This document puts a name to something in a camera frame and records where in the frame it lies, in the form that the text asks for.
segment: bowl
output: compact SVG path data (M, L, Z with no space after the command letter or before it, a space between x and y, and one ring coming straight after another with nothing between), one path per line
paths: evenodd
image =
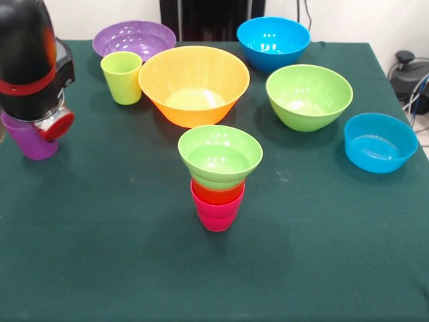
M359 168L389 173L400 168L418 148L418 139L406 123L385 114L352 117L344 128L345 150Z
M214 190L237 186L262 160L262 147L253 136L225 125L189 129L178 149L192 178Z
M211 205L210 203L205 203L203 200L199 199L195 193L195 190L191 184L190 191L192 199L196 207L196 212L202 225L210 231L219 233L225 231L233 224L239 208L241 201L243 200L244 192L246 190L245 184L241 189L240 195L232 200L230 203L225 205Z
M310 32L298 22L258 17L240 25L237 37L250 63L273 72L297 61L310 43Z
M141 68L141 90L172 123L216 124L247 90L249 70L236 56L206 46L161 52Z
M169 27L140 20L110 25L93 40L94 51L102 57L112 52L128 51L138 54L144 62L175 45L176 35Z
M314 65L283 67L268 77L266 89L281 121L303 132L332 123L353 100L353 89L344 77Z
M233 186L226 190L214 190L202 186L197 181L192 180L192 188L194 189L195 195L205 203L211 205L225 205L233 202L239 197L241 191L244 189L244 181L240 182L237 186Z

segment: black device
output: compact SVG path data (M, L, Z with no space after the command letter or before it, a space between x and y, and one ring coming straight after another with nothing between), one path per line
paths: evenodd
M396 97L403 103L408 103L414 87L429 73L429 59L416 58L412 52L401 50L396 53L398 63L388 74ZM416 114L429 112L429 86L423 89L418 101L414 102L411 110Z
M0 107L55 140L74 121L64 102L74 79L72 52L55 37L43 0L0 0Z

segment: lime green bowl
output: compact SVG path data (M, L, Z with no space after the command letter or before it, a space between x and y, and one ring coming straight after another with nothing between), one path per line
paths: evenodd
M189 129L178 149L192 178L214 190L237 186L262 160L261 144L253 136L224 125Z
M340 74L315 65L273 72L266 89L275 114L291 129L311 132L333 122L350 105L353 89Z

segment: pink cup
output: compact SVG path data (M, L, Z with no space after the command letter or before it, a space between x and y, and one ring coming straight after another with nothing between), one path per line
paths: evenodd
M192 188L192 182L190 185L190 191L192 198L194 199L196 212L201 220L202 225L210 231L221 232L225 231L233 224L241 201L243 200L244 192L246 190L245 184L243 185L243 191L233 202L225 205L211 205L200 200Z

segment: cup rim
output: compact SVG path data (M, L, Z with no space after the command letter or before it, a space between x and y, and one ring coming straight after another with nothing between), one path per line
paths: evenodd
M140 64L138 64L138 65L136 64L137 67L133 68L132 70L128 70L127 72L111 72L111 71L103 68L103 63L105 63L108 59L112 58L113 56L119 56L119 55L134 56L134 58L138 58L138 60L140 61ZM108 72L109 74L112 74L112 75L126 75L126 74L129 74L132 72L137 72L140 70L142 64L143 64L143 59L139 55L137 55L134 52L128 52L126 50L121 51L121 52L112 52L112 53L106 55L105 57L103 57L103 59L100 61L101 70L103 72Z
M210 193L226 193L226 192L230 192L230 191L236 189L238 186L243 186L245 184L246 179L247 178L244 178L244 180L241 181L239 184L236 184L235 186L232 186L231 188L228 188L228 189L212 189L212 188L208 188L206 186L203 186L202 184L200 184L197 180L195 180L193 178L192 178L192 182L196 186L200 187L201 189L207 190Z
M203 205L206 205L209 207L215 207L215 208L223 208L223 207L228 207L235 204L237 201L243 198L245 190L246 190L246 184L244 183L243 190L241 191L241 194L236 199L234 199L230 203L225 203L223 205L212 205L211 203L206 203L205 201L198 198L198 196L195 194L194 187L192 186L192 180L190 181L190 192L192 193L192 197L194 197L196 200L198 200L198 202L202 203Z
M16 121L16 122L21 123L22 126L15 127L15 126L9 125L8 123L5 124L4 118L6 118L6 117L8 118L7 122L9 122L9 121ZM0 119L1 119L1 123L6 127L6 129L10 129L10 130L13 130L13 131L28 131L29 129L32 128L32 125L31 125L30 122L20 121L20 120L18 120L16 118L10 116L6 112L1 112L0 113Z

